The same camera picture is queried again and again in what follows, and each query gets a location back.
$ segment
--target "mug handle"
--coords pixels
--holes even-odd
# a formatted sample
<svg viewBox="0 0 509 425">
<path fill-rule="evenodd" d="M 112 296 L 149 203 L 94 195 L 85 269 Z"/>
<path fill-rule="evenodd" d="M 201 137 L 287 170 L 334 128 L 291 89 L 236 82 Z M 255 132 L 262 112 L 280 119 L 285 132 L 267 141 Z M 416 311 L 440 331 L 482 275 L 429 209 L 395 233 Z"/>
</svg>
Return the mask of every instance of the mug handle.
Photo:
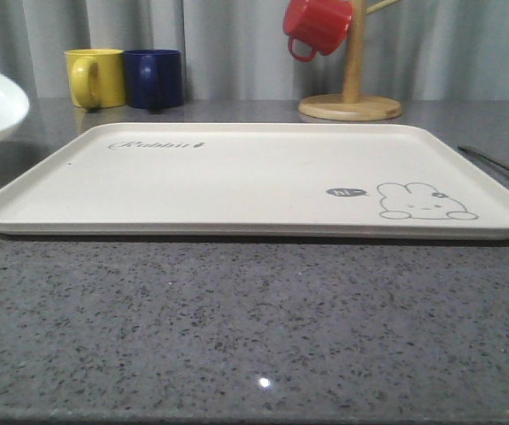
<svg viewBox="0 0 509 425">
<path fill-rule="evenodd" d="M 144 56 L 140 60 L 138 68 L 140 74 L 140 90 L 146 101 L 148 109 L 158 108 L 161 106 L 161 97 L 159 91 L 158 66 L 156 61 L 150 55 Z"/>
<path fill-rule="evenodd" d="M 79 105 L 84 108 L 96 108 L 101 104 L 95 84 L 92 83 L 97 70 L 98 65 L 94 58 L 79 58 L 73 64 L 71 89 Z"/>
<path fill-rule="evenodd" d="M 315 55 L 317 54 L 317 49 L 314 47 L 311 48 L 311 53 L 309 56 L 299 56 L 293 51 L 293 43 L 296 39 L 293 37 L 290 37 L 288 40 L 288 49 L 289 53 L 291 53 L 291 56 L 293 56 L 297 60 L 301 60 L 302 62 L 309 62 L 311 59 L 315 58 Z"/>
</svg>

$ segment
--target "rectangular tray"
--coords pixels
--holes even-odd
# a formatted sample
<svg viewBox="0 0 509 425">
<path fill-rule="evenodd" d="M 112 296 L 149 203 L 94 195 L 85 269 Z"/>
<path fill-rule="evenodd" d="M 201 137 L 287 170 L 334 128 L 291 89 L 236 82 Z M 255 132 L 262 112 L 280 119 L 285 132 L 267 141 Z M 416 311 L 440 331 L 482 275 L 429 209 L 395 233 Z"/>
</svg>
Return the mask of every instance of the rectangular tray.
<svg viewBox="0 0 509 425">
<path fill-rule="evenodd" d="M 399 125 L 94 127 L 0 189 L 0 232 L 509 238 L 509 191 Z"/>
</svg>

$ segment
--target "yellow mug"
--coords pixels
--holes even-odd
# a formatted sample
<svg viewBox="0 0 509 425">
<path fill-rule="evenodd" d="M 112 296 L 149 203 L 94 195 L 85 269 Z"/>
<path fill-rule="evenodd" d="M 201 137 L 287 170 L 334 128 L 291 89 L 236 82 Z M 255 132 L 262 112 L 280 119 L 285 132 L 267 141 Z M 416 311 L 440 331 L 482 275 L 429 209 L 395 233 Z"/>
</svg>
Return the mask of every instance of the yellow mug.
<svg viewBox="0 0 509 425">
<path fill-rule="evenodd" d="M 66 51 L 71 99 L 81 108 L 109 108 L 127 102 L 122 51 L 80 49 Z"/>
</svg>

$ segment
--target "red mug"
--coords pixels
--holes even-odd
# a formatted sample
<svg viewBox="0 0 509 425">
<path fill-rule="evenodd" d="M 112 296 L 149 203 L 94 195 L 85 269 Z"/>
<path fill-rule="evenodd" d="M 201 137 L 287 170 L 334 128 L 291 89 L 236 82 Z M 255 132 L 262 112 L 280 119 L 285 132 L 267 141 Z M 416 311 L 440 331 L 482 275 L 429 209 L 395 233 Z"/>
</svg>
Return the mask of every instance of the red mug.
<svg viewBox="0 0 509 425">
<path fill-rule="evenodd" d="M 283 20 L 289 53 L 302 62 L 309 62 L 317 52 L 330 55 L 346 36 L 351 19 L 352 5 L 343 0 L 290 0 Z M 312 48 L 309 56 L 293 51 L 295 40 Z"/>
</svg>

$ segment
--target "curtain fold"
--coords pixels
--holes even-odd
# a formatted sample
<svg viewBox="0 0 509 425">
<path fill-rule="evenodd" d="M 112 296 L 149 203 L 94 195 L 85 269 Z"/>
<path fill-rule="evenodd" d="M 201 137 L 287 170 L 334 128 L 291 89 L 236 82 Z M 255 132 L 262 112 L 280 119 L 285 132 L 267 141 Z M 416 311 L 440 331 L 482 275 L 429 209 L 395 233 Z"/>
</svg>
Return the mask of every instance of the curtain fold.
<svg viewBox="0 0 509 425">
<path fill-rule="evenodd" d="M 65 50 L 177 49 L 188 98 L 340 92 L 346 43 L 294 60 L 281 31 L 288 2 L 0 0 L 0 72 L 30 96 L 66 97 Z M 368 16 L 365 46 L 366 94 L 509 100 L 509 0 L 403 0 Z"/>
</svg>

